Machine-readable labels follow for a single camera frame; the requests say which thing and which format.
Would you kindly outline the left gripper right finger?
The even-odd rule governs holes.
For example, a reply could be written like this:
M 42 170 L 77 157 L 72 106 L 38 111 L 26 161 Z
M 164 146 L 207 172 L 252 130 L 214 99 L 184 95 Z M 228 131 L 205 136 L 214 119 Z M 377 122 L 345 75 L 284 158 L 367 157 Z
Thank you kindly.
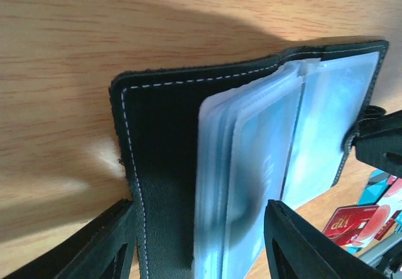
M 387 278 L 280 200 L 266 206 L 264 241 L 271 278 Z

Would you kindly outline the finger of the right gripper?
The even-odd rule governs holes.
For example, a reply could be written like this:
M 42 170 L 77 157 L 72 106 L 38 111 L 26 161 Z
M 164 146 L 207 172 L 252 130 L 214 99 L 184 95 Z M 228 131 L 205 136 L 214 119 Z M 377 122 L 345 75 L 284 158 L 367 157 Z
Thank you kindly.
M 401 111 L 366 109 L 350 127 L 342 149 L 374 168 L 401 177 Z

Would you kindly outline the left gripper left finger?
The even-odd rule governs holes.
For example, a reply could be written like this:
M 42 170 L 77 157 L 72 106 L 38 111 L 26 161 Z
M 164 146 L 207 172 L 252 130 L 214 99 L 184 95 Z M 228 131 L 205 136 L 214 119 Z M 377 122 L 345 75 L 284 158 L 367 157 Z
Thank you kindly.
M 7 278 L 129 278 L 136 247 L 135 224 L 133 202 L 119 200 Z

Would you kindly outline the black leather card holder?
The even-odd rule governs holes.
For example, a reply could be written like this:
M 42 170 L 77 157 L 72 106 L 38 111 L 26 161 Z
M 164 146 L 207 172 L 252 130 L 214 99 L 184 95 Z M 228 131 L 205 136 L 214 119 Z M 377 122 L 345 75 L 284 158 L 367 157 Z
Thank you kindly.
M 369 102 L 388 46 L 385 40 L 299 46 L 246 62 L 119 74 L 109 93 L 136 211 L 141 278 L 244 278 L 258 257 L 224 261 L 239 113 L 260 99 L 300 96 L 281 195 L 270 199 L 283 202 L 304 92 L 303 61 L 379 54 L 357 121 L 366 109 L 380 109 Z M 264 227 L 262 242 L 260 254 L 266 252 Z

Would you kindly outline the blue card pile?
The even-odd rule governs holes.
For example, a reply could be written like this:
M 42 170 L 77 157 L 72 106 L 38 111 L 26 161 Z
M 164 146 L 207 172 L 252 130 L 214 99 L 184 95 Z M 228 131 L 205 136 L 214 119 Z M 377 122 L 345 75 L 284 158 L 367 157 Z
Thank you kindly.
M 303 61 L 304 92 L 282 200 L 296 209 L 331 188 L 379 54 Z

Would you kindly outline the red VIP card lower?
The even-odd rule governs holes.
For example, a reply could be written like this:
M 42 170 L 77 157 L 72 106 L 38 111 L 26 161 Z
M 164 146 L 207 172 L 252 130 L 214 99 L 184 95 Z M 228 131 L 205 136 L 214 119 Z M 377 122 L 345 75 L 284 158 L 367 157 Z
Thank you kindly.
M 358 236 L 358 240 L 362 241 L 367 238 L 373 237 L 384 226 L 391 212 L 391 207 L 384 204 L 378 207 L 377 211 L 373 214 L 368 223 L 364 226 L 363 230 Z

